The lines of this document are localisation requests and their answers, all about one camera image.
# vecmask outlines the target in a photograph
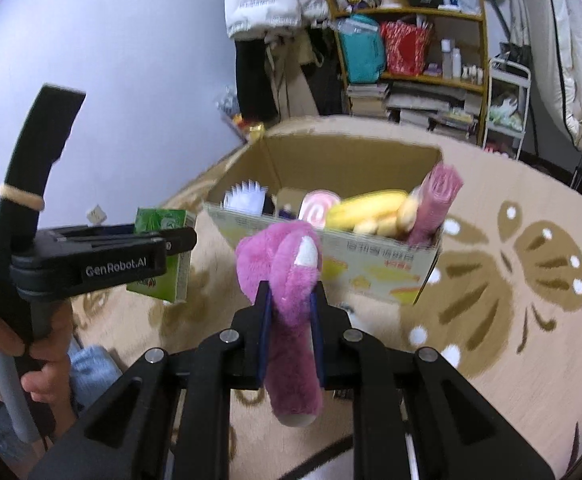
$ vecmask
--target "teal bag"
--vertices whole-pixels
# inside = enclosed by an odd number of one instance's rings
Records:
[[[380,25],[363,14],[354,14],[350,19],[375,25],[377,31],[355,34],[340,33],[349,82],[355,84],[375,83],[386,67],[385,44],[380,36]]]

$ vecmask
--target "metal screw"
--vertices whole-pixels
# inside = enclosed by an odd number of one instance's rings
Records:
[[[220,332],[220,339],[225,343],[232,343],[234,341],[238,341],[239,338],[240,333],[232,328],[228,328],[227,330],[222,330],[222,332]]]
[[[433,348],[425,346],[418,350],[418,357],[426,363],[433,363],[438,358],[438,352]]]
[[[149,363],[159,363],[160,361],[162,361],[162,359],[164,359],[164,350],[162,350],[161,348],[151,348],[150,350],[147,350],[144,354],[144,358],[149,362]]]
[[[356,330],[355,328],[350,328],[344,331],[342,337],[350,343],[357,343],[358,341],[362,341],[362,332],[360,332],[360,330]]]

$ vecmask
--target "yellow banana toy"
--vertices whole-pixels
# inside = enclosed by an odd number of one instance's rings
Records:
[[[418,201],[405,191],[376,191],[343,200],[327,212],[327,229],[393,237],[409,232]]]
[[[376,191],[348,198],[327,211],[324,226],[351,231],[360,222],[395,213],[407,196],[404,191]]]

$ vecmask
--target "pink cloth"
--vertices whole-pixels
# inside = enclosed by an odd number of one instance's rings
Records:
[[[415,225],[409,233],[409,245],[430,244],[431,237],[445,221],[449,208],[464,182],[453,166],[436,164],[420,187],[421,203]]]
[[[309,264],[297,258],[306,237],[317,252]],[[284,424],[286,415],[317,415],[322,390],[311,351],[309,296],[322,269],[319,238],[307,222],[283,222],[244,238],[235,254],[240,288],[251,301],[261,281],[268,280],[271,287],[273,316],[264,385],[274,415]]]

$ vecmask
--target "pink round toy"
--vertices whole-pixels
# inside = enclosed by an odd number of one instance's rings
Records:
[[[285,426],[311,424],[322,410],[309,322],[309,297],[320,277],[320,241],[307,222],[273,224],[244,238],[235,250],[238,281],[252,301],[261,281],[273,297],[264,385]]]
[[[340,203],[340,197],[331,191],[318,190],[307,193],[302,200],[299,220],[309,222],[316,229],[324,229],[327,211]]]

